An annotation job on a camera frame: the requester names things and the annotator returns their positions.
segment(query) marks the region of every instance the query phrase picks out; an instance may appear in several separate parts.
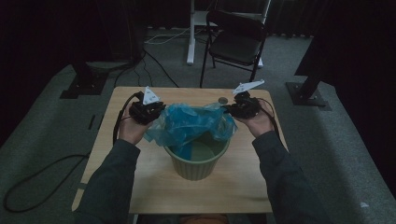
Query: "gray carpet floor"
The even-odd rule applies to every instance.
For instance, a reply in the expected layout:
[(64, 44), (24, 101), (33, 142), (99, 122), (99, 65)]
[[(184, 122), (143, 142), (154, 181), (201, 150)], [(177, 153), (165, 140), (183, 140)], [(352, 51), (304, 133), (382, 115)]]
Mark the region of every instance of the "gray carpet floor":
[[(163, 65), (179, 87), (197, 88), (205, 49), (201, 38), (204, 36), (198, 35), (192, 66), (186, 64), (187, 38), (175, 38), (160, 45), (146, 45), (145, 49)], [(305, 77), (295, 77), (294, 72), (310, 40), (302, 37), (268, 37), (262, 54), (264, 67), (256, 76), (256, 80), (264, 79), (265, 84), (257, 89), (271, 92), (290, 154), (301, 165), (334, 223), (395, 223), (396, 202), (334, 88), (325, 83), (318, 86), (321, 95), (329, 103), (330, 111), (293, 105), (290, 99), (285, 82), (304, 82)], [(90, 63), (91, 66), (102, 68), (118, 64)], [(175, 87), (149, 56), (135, 71), (137, 73), (133, 69), (125, 71), (117, 85)], [(100, 118), (105, 114), (119, 72), (109, 75), (101, 95), (80, 95), (77, 99), (60, 99), (62, 91), (68, 89), (75, 76), (70, 65), (53, 77), (0, 149), (2, 201), (7, 190), (19, 180), (61, 157), (85, 154), (92, 149)], [(204, 88), (234, 89), (240, 82), (248, 82), (248, 78), (249, 73), (243, 70), (222, 64), (212, 68), (209, 63)], [(91, 126), (93, 115), (96, 119)], [(10, 205), (22, 209), (38, 203), (78, 160), (57, 163), (20, 187), (10, 196)], [(0, 223), (73, 223), (71, 204), (85, 165), (86, 161), (37, 209), (13, 214), (2, 207)], [(272, 215), (268, 216), (268, 221), (274, 223)]]

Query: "chair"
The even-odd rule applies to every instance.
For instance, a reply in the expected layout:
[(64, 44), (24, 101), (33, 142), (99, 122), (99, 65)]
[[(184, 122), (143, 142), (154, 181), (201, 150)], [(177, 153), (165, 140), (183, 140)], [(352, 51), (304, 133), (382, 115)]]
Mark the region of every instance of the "chair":
[[(219, 33), (217, 36), (211, 30), (211, 23), (218, 27)], [(267, 35), (262, 22), (230, 12), (212, 10), (206, 15), (206, 29), (208, 38), (205, 46), (200, 88), (202, 88), (204, 81), (207, 53), (212, 56), (212, 63), (215, 68), (215, 62), (218, 62), (250, 71), (249, 81), (251, 82), (256, 76)]]

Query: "table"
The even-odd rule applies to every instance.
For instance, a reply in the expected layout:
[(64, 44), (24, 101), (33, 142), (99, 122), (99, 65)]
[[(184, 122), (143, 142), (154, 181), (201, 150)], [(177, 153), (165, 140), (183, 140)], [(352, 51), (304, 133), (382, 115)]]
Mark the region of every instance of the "table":
[[(262, 14), (255, 13), (237, 13), (244, 16), (249, 16), (262, 23), (265, 23), (268, 14), (268, 8), (271, 4), (271, 0), (266, 1), (265, 7), (262, 11)], [(187, 64), (194, 64), (194, 52), (195, 52), (195, 25), (203, 25), (206, 26), (206, 14), (207, 11), (195, 11), (195, 0), (191, 0), (191, 14), (190, 14), (190, 40), (189, 40), (189, 51), (187, 53)], [(259, 68), (262, 68), (262, 58), (259, 61)]]
[[(187, 103), (202, 106), (226, 97), (233, 100), (232, 90), (151, 88), (167, 104)], [(117, 87), (108, 104), (102, 126), (93, 145), (91, 156), (81, 178), (81, 186), (88, 183), (112, 148), (112, 131), (124, 102), (141, 87)], [(250, 90), (255, 97), (272, 103), (268, 91)], [(279, 125), (281, 140), (285, 139)], [(132, 214), (207, 214), (207, 213), (270, 213), (265, 181), (260, 173), (259, 158), (251, 145), (254, 137), (248, 128), (237, 122), (238, 130), (230, 146), (219, 159), (213, 173), (199, 181), (180, 177), (171, 157), (163, 147), (145, 139), (137, 145), (141, 153), (136, 165)], [(78, 207), (83, 189), (78, 189), (72, 209)]]

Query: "plastic bag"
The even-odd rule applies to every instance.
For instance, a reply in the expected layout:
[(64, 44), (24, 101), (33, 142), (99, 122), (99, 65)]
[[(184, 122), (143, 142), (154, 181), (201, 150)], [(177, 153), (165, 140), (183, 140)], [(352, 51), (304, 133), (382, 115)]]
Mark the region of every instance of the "plastic bag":
[(191, 155), (191, 141), (205, 132), (210, 132), (218, 141), (227, 141), (237, 127), (229, 114), (224, 114), (221, 104), (201, 107), (173, 104), (163, 110), (145, 133), (145, 139), (155, 140), (160, 147), (172, 147), (174, 153), (188, 160)]

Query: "sleeve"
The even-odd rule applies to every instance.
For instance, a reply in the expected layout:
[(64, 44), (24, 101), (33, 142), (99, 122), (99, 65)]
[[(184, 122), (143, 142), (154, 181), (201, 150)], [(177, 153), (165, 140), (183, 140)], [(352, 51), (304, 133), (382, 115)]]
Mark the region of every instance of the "sleeve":
[(282, 146), (275, 132), (253, 141), (276, 223), (331, 223), (303, 171)]
[(117, 140), (93, 173), (75, 211), (75, 223), (126, 223), (140, 149)]

